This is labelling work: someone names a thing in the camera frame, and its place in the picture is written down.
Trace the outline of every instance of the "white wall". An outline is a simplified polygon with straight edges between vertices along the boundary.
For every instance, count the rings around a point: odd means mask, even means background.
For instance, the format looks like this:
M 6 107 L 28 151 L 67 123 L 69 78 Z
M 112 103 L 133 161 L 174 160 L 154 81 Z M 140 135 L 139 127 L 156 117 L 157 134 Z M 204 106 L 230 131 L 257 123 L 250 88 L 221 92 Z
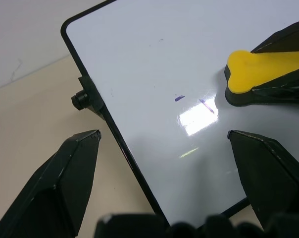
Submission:
M 69 54 L 63 22 L 102 0 L 0 0 L 0 87 Z

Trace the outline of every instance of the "whiteboard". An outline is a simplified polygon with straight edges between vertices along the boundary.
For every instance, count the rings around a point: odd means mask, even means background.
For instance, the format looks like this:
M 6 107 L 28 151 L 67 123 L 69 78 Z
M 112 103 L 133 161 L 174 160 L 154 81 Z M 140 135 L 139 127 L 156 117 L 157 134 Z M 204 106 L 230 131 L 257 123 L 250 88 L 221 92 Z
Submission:
M 117 0 L 68 25 L 169 223 L 198 227 L 245 198 L 228 130 L 274 138 L 299 160 L 299 106 L 224 97 L 228 55 L 297 21 L 291 0 Z

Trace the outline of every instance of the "white surface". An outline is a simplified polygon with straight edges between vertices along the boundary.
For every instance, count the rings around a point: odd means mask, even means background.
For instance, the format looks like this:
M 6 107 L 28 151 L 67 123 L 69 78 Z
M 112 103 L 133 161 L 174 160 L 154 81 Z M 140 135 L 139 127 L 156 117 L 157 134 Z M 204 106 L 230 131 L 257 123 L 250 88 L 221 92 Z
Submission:
M 0 87 L 69 54 L 65 19 L 101 0 L 0 0 Z
M 230 129 L 277 139 L 299 160 L 299 107 L 233 107 L 223 74 L 232 51 L 296 21 L 299 1 L 118 0 L 68 26 L 169 222 L 200 226 L 245 197 Z

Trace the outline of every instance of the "beige table surface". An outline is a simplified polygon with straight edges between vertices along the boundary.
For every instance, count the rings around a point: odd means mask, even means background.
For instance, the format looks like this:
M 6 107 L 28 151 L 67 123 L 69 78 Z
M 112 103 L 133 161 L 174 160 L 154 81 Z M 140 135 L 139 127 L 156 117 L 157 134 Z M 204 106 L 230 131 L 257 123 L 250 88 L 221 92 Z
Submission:
M 33 172 L 76 134 L 99 129 L 102 139 L 92 193 L 78 237 L 93 237 L 98 218 L 109 213 L 152 213 L 106 123 L 70 98 L 82 87 L 80 73 L 66 57 L 0 89 L 0 219 Z M 259 225 L 249 206 L 234 224 Z

